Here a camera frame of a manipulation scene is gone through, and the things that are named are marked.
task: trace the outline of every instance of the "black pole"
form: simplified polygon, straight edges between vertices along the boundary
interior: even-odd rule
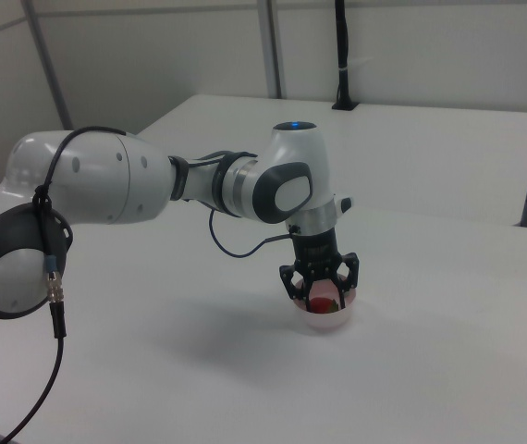
[[[348,84],[348,25],[346,24],[346,7],[344,0],[336,0],[336,32],[337,32],[337,67],[339,68],[339,87],[337,101],[333,109],[351,111],[358,102],[349,98]]]

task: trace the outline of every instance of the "red object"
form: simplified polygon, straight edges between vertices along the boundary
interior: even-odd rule
[[[333,299],[329,298],[314,298],[310,300],[311,312],[318,315],[325,315],[331,313],[331,308],[334,303]]]

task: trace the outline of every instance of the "black cord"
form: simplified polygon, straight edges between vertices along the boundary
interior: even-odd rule
[[[274,236],[273,238],[267,238],[267,239],[264,239],[262,240],[253,250],[251,250],[250,252],[248,253],[244,253],[244,254],[235,254],[235,253],[232,253],[230,252],[229,250],[227,250],[225,247],[222,246],[222,244],[218,241],[218,239],[216,238],[216,235],[214,234],[214,227],[212,225],[212,221],[214,219],[214,212],[216,210],[213,208],[213,210],[210,212],[210,218],[208,219],[208,228],[210,229],[210,235],[212,236],[212,240],[214,241],[214,243],[216,244],[216,246],[218,248],[220,248],[223,253],[225,254],[228,254],[230,257],[235,257],[237,259],[243,259],[245,257],[249,257],[251,256],[252,254],[254,254],[255,252],[257,252],[260,248],[262,248],[266,243],[270,243],[270,242],[276,242],[276,241],[282,241],[284,239],[291,239],[292,238],[292,232],[290,232],[289,234],[283,234],[283,235],[280,235],[280,236]]]
[[[54,153],[54,157],[52,157],[52,162],[50,163],[48,172],[45,176],[45,181],[43,182],[43,185],[40,185],[35,189],[35,194],[33,195],[33,208],[35,209],[35,213],[38,219],[38,226],[40,227],[40,233],[42,235],[43,252],[46,256],[52,255],[52,252],[48,241],[48,235],[46,232],[44,219],[46,217],[53,216],[52,200],[50,199],[48,192],[50,191],[50,184],[52,183],[52,177],[54,176],[56,165],[58,164],[58,160],[60,160],[62,152],[75,137],[80,136],[85,132],[91,131],[111,132],[119,134],[121,136],[126,135],[126,132],[122,131],[121,129],[113,129],[108,127],[85,127],[70,132],[68,136],[65,137],[62,142],[58,145],[58,148]]]
[[[54,171],[56,170],[56,165],[58,164],[58,160],[60,159],[60,155],[64,151],[64,149],[67,147],[67,145],[77,136],[80,136],[81,134],[85,132],[91,132],[91,131],[98,131],[98,132],[113,132],[115,134],[119,134],[120,136],[125,136],[126,132],[122,131],[121,129],[114,129],[114,128],[108,128],[108,127],[85,127],[81,129],[76,129],[72,131],[70,134],[68,134],[67,137],[64,138],[64,140],[58,145],[58,149],[54,153],[54,157],[52,158],[52,163],[50,164],[50,167],[48,168],[48,174],[45,177],[45,181],[43,183],[43,186],[46,189],[50,188],[50,184],[52,183],[52,176],[54,175]]]
[[[199,164],[188,163],[188,168],[204,167],[206,165],[213,165],[213,164],[219,164],[219,163],[220,163],[220,159],[209,160],[207,162],[200,162]]]
[[[17,433],[19,433],[23,427],[27,425],[27,423],[31,420],[31,418],[37,413],[37,411],[42,407],[43,402],[48,396],[48,393],[50,393],[50,390],[52,389],[52,386],[54,385],[54,382],[56,381],[56,377],[58,376],[58,370],[60,369],[60,364],[62,363],[62,353],[64,351],[64,339],[58,338],[58,351],[56,353],[56,360],[54,363],[54,369],[52,370],[52,374],[50,375],[50,379],[48,380],[48,383],[45,385],[45,389],[42,392],[42,396],[40,396],[40,399],[35,403],[33,408],[30,410],[30,412],[25,416],[23,421],[19,423],[15,429],[9,433],[1,442],[0,444],[8,444],[11,439],[13,439]]]
[[[48,195],[50,184],[52,183],[52,177],[54,176],[54,172],[56,169],[56,165],[58,164],[58,160],[60,159],[60,155],[64,151],[64,149],[67,147],[67,145],[77,136],[90,131],[99,131],[99,132],[111,132],[115,134],[119,134],[122,136],[126,135],[125,131],[122,131],[120,129],[112,129],[107,127],[86,127],[77,129],[75,131],[72,131],[68,134],[67,137],[64,138],[64,140],[58,145],[58,148],[56,149],[56,152],[54,153],[54,157],[52,158],[52,162],[50,163],[50,167],[48,168],[48,173],[46,174],[45,181],[43,185],[40,185],[35,189],[35,194],[33,195],[33,208],[35,210],[37,219],[38,219],[38,226],[40,229],[40,235],[42,237],[42,243],[43,243],[43,252],[46,256],[46,259],[48,259],[47,256],[53,256],[52,254],[52,247],[50,245],[50,241],[48,240],[48,233],[45,225],[45,218],[46,217],[55,217],[60,220],[62,225],[67,230],[68,236],[72,240],[72,230],[70,228],[70,225],[67,223],[67,221],[61,217],[57,212],[52,210],[52,200],[50,199],[50,196]],[[49,282],[52,280],[50,279],[56,279],[57,271],[48,269],[48,265],[46,263],[46,272],[49,275]],[[27,425],[27,423],[31,420],[31,418],[38,412],[40,407],[42,406],[43,402],[48,396],[48,393],[50,393],[50,390],[52,389],[52,386],[54,385],[54,382],[56,380],[56,377],[58,376],[58,370],[60,370],[60,364],[62,363],[62,354],[64,351],[64,337],[67,335],[66,328],[65,328],[65,320],[64,320],[64,303],[62,302],[62,298],[60,297],[59,301],[52,301],[50,300],[50,313],[52,314],[52,324],[54,327],[54,337],[58,340],[58,351],[56,353],[56,360],[54,364],[54,369],[52,370],[52,374],[50,375],[50,379],[48,380],[48,383],[45,386],[45,389],[43,390],[42,396],[37,400],[33,408],[31,408],[30,412],[25,416],[23,421],[19,423],[15,429],[9,433],[1,442],[0,444],[7,444],[10,442],[11,439],[13,439],[22,429]]]

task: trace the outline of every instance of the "white table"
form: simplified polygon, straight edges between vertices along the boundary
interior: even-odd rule
[[[18,442],[527,442],[527,228],[350,210],[337,236],[359,297],[318,334],[277,274],[290,243],[235,260],[207,217],[178,202],[75,227],[63,368]],[[283,231],[214,225],[235,251]],[[42,391],[52,336],[46,307],[0,321],[0,432]]]
[[[333,185],[372,208],[500,225],[521,222],[527,113],[197,95],[141,133],[168,152],[260,153],[272,127],[305,120],[322,131]]]

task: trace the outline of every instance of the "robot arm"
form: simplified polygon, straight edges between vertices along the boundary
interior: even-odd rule
[[[0,184],[0,318],[21,317],[45,302],[43,246],[31,199],[67,135],[31,134],[9,157]],[[46,224],[60,273],[72,242],[65,220],[141,222],[158,216],[169,200],[184,199],[264,223],[287,221],[297,261],[281,267],[281,277],[291,299],[309,307],[311,285],[321,278],[330,278],[342,293],[356,285],[357,267],[337,252],[333,230],[340,210],[351,202],[336,209],[325,145],[313,124],[277,125],[261,156],[223,152],[198,160],[169,157],[133,135],[81,134],[62,153],[50,196],[62,215]],[[337,275],[344,261],[350,266],[346,280]],[[295,271],[304,277],[298,289],[291,283]]]

